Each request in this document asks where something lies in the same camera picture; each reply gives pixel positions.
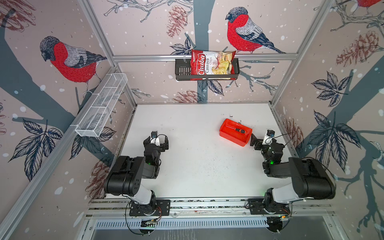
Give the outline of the orange black screwdriver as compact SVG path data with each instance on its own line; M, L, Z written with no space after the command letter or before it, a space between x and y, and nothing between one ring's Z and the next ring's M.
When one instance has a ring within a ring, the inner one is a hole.
M246 131L243 130L243 129L235 128L235 127L232 127L232 126L229 126L229 128L230 128L230 129L233 129L233 130L235 130L236 132L239 132L239 133L241 133L241 134L245 134L245 133L246 133Z

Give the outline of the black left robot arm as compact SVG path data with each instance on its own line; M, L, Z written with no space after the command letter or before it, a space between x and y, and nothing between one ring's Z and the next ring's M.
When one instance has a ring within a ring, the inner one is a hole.
M144 140L144 155L131 158L119 156L104 182L104 192L130 199L130 217L162 217L170 214L169 200L158 200L153 190L141 184L143 179L155 180L160 172L161 153L169 149L166 135L152 135Z

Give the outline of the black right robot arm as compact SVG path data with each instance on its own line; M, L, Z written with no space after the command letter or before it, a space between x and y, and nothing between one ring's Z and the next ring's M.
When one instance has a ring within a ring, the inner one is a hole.
M289 205L294 202L335 197L336 184L318 160L289 157L287 162L282 162L285 145L276 141L274 131L268 130L263 139L251 135L250 146L261 152L267 177L291 179L285 186L268 189L263 198L248 199L246 208L251 215L290 215Z

